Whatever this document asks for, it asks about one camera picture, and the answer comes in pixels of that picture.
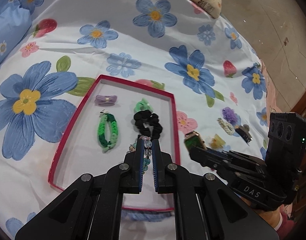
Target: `green knitted bracelet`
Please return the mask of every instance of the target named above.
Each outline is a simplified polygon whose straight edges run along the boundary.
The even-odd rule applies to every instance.
[[[102,111],[100,116],[101,116],[101,120],[98,125],[97,136],[98,136],[99,143],[101,144],[101,147],[103,148],[103,152],[107,152],[109,149],[112,149],[117,143],[117,139],[118,139],[117,122],[115,120],[114,115],[106,111]],[[111,132],[111,137],[109,141],[106,141],[105,139],[106,122],[108,123],[110,127],[110,132]]]

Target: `person's hand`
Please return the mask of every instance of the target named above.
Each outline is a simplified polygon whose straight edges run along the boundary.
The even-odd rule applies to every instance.
[[[251,205],[251,201],[244,197],[241,199],[248,205]],[[260,209],[253,209],[260,217],[262,217],[271,227],[275,228],[280,221],[280,207],[274,211],[263,211]]]

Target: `purple flower hair clip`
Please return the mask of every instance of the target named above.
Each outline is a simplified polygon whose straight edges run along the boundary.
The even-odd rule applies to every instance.
[[[115,104],[117,96],[102,96],[97,95],[95,98],[95,104],[98,106],[112,106]]]
[[[229,108],[228,106],[226,108],[222,109],[223,118],[228,121],[230,124],[235,124],[237,122],[237,116],[234,113],[234,110]]]

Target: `blue pillow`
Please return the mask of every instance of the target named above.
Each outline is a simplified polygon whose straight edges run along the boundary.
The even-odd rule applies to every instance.
[[[29,10],[19,0],[0,0],[0,63],[32,25]]]
[[[32,25],[30,12],[13,4],[0,14],[0,63]]]

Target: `wooden furniture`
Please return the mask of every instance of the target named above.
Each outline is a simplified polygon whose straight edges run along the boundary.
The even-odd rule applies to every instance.
[[[306,92],[303,94],[299,102],[293,107],[291,111],[301,114],[303,117],[306,118]],[[302,170],[302,174],[298,182],[299,190],[297,197],[293,201],[291,215],[295,221],[299,219],[304,209],[306,208],[306,152],[303,157],[300,168]]]

